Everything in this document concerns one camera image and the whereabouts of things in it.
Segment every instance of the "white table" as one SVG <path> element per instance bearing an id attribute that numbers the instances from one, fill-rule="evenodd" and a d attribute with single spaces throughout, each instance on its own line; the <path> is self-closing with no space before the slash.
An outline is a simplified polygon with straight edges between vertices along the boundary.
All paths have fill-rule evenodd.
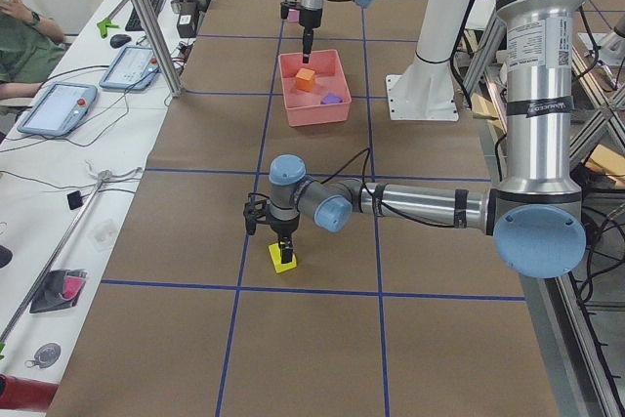
<path id="1" fill-rule="evenodd" d="M 109 46 L 108 39 L 117 32 L 126 33 L 123 26 L 130 16 L 132 5 L 128 3 L 115 16 L 113 22 L 119 24 L 120 28 L 110 29 L 108 38 L 100 37 L 96 23 L 108 15 L 119 1 L 103 1 L 53 75 L 87 65 L 111 63 L 117 50 Z M 177 15 L 172 11 L 171 1 L 166 0 L 158 20 L 168 49 L 173 52 L 181 39 L 176 30 Z M 142 31 L 127 34 L 134 41 L 145 35 Z M 92 69 L 71 73 L 57 80 L 97 85 L 103 73 L 104 69 Z M 74 130 L 69 138 L 81 144 L 92 141 L 106 125 L 126 112 L 124 100 L 114 104 L 120 96 L 120 92 L 100 89 L 97 101 L 87 117 L 109 109 Z M 143 167 L 165 118 L 169 100 L 166 82 L 158 75 L 143 92 L 127 94 L 128 113 L 92 145 L 86 147 L 75 146 L 67 141 L 46 141 L 35 146 L 5 151 L 40 140 L 28 138 L 10 141 L 23 137 L 17 132 L 17 127 L 14 127 L 7 136 L 8 139 L 0 145 L 0 170 L 61 187 L 81 187 L 95 183 L 95 179 L 87 171 L 86 160 L 90 160 L 97 171 L 111 170 L 117 174 Z M 134 191 L 137 185 L 137 181 L 132 181 L 109 185 L 108 188 Z M 69 210 L 65 197 L 72 190 L 48 188 L 6 174 L 0 178 L 0 244 L 11 249 L 14 254 L 11 263 L 0 270 L 1 329 L 8 323 L 74 219 L 77 211 Z M 82 191 L 83 194 L 88 192 L 88 188 Z M 133 194 L 125 191 L 105 191 L 97 196 L 53 265 L 53 269 L 87 271 L 87 282 L 77 306 L 52 313 L 30 314 L 26 311 L 7 340 L 3 352 L 6 358 L 0 361 L 0 373 L 52 383 L 61 381 L 132 198 Z M 96 241 L 97 230 L 107 233 L 108 238 L 104 244 Z M 111 337 L 111 343 L 117 339 Z M 61 358 L 57 363 L 46 369 L 27 368 L 24 365 L 26 360 L 33 358 L 39 347 L 51 342 L 62 347 Z M 24 414 L 0 410 L 0 416 L 8 415 Z"/>

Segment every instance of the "keyboard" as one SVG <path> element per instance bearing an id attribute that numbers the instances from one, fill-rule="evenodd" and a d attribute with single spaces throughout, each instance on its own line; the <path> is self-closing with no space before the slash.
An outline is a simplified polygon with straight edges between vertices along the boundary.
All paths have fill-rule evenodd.
<path id="1" fill-rule="evenodd" d="M 149 0 L 149 3 L 154 9 L 154 12 L 158 16 L 161 10 L 163 10 L 163 4 L 165 0 Z M 133 9 L 133 13 L 130 14 L 130 18 L 126 23 L 126 31 L 143 31 L 144 28 L 141 26 L 141 20 L 139 20 L 139 16 L 137 15 L 137 11 Z"/>

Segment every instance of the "pink bin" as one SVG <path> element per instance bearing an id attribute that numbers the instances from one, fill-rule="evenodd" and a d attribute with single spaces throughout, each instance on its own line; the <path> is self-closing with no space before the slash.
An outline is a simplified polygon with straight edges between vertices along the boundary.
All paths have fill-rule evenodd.
<path id="1" fill-rule="evenodd" d="M 347 120 L 352 96 L 341 67 L 339 53 L 335 49 L 313 51 L 309 63 L 302 63 L 302 53 L 280 54 L 278 62 L 289 126 Z M 316 74 L 314 89 L 311 92 L 295 88 L 295 75 L 302 67 L 314 70 Z M 341 102 L 321 104 L 321 100 L 329 93 L 340 97 Z"/>

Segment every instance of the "orange block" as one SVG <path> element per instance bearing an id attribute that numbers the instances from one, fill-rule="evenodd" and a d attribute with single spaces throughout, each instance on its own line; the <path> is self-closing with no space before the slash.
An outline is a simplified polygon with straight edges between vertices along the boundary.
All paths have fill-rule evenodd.
<path id="1" fill-rule="evenodd" d="M 300 68 L 295 75 L 295 88 L 304 92 L 311 92 L 314 88 L 314 70 Z"/>

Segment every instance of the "black box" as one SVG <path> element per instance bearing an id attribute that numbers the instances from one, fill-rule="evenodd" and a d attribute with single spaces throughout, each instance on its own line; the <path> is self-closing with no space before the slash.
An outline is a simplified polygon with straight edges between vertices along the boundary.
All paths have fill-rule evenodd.
<path id="1" fill-rule="evenodd" d="M 197 35 L 199 10 L 196 2 L 181 2 L 176 28 L 181 38 L 194 38 Z"/>

